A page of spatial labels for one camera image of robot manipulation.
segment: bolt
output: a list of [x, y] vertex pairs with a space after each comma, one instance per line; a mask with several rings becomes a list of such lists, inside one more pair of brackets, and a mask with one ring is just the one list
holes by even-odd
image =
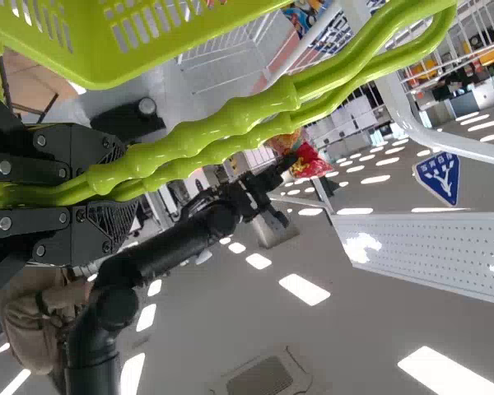
[[36, 248], [36, 254], [37, 254], [39, 257], [43, 257], [45, 253], [46, 253], [46, 248], [45, 248], [45, 246], [43, 246], [43, 245], [39, 245], [39, 246]]
[[102, 244], [102, 252], [103, 253], [108, 253], [109, 251], [110, 251], [110, 242], [109, 241], [105, 241]]
[[3, 175], [8, 175], [9, 173], [11, 173], [11, 162], [9, 162], [8, 160], [3, 160], [2, 162], [0, 162], [0, 173], [2, 173]]
[[77, 211], [75, 218], [77, 219], [77, 222], [84, 222], [86, 220], [86, 212], [84, 210]]
[[41, 135], [39, 135], [39, 136], [36, 138], [36, 143], [37, 143], [39, 146], [45, 146], [45, 145], [46, 145], [46, 137], [44, 136], [44, 134], [41, 134]]
[[9, 218], [8, 216], [4, 216], [0, 220], [0, 229], [1, 230], [10, 230], [12, 224], [13, 224], [13, 222], [11, 221], [11, 218]]

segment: red snack package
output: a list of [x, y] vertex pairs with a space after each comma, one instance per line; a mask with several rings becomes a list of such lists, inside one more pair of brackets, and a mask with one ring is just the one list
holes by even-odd
[[322, 177], [333, 171], [333, 167], [320, 159], [319, 153], [307, 142], [302, 144], [295, 154], [298, 156], [298, 161], [291, 167], [291, 173], [298, 179], [310, 178], [314, 175]]

